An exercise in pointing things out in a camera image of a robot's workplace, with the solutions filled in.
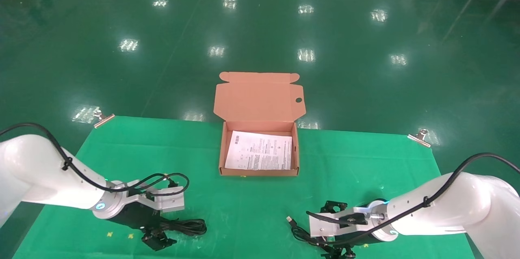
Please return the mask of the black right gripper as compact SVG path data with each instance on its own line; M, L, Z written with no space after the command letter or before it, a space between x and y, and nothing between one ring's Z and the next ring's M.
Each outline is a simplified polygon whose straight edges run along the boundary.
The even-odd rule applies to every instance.
M325 205L321 207L320 213L335 214L346 210L347 203L337 201L326 201ZM355 246L363 246L365 244L380 244L385 242L379 239L374 233L369 235L362 235L364 231L355 231L353 233L346 233L343 235L325 236L325 242L347 241L347 244L332 244L330 247L320 247L325 253L321 254L324 259L356 259L357 255L351 248Z

